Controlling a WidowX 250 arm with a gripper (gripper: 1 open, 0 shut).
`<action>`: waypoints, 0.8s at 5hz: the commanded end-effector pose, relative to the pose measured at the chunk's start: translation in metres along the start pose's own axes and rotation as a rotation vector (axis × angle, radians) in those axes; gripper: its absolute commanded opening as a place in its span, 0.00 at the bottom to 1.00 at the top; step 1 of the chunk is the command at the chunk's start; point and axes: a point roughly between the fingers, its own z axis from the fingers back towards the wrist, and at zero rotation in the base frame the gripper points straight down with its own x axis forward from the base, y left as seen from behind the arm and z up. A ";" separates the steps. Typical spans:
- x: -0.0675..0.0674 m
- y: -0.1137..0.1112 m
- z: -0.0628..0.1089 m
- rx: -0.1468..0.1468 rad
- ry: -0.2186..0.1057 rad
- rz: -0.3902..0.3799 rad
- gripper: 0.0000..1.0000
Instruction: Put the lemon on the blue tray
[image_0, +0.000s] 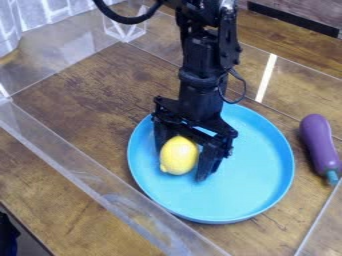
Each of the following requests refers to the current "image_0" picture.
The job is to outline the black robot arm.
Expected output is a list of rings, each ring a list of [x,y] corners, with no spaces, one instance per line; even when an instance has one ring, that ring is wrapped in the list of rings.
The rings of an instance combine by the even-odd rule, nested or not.
[[[220,113],[228,102],[224,91],[237,77],[241,47],[236,38],[236,0],[164,0],[175,10],[180,31],[183,64],[179,69],[179,98],[154,97],[152,113],[154,145],[180,135],[201,146],[195,179],[216,172],[231,155],[237,131]]]

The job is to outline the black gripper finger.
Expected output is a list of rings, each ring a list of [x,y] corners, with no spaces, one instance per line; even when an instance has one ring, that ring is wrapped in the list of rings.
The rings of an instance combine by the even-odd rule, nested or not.
[[[156,151],[161,150],[165,142],[179,134],[179,123],[167,122],[157,117],[152,118]]]
[[[232,139],[227,137],[213,136],[204,143],[199,155],[197,169],[195,180],[204,181],[208,176],[216,172],[221,160],[231,155]]]

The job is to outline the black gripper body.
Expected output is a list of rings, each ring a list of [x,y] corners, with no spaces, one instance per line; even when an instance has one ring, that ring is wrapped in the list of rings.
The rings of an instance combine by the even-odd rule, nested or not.
[[[227,73],[213,72],[203,77],[180,69],[179,79],[179,98],[154,97],[152,118],[179,123],[177,135],[191,139],[201,147],[213,136],[233,140],[237,131],[220,116],[225,102]]]

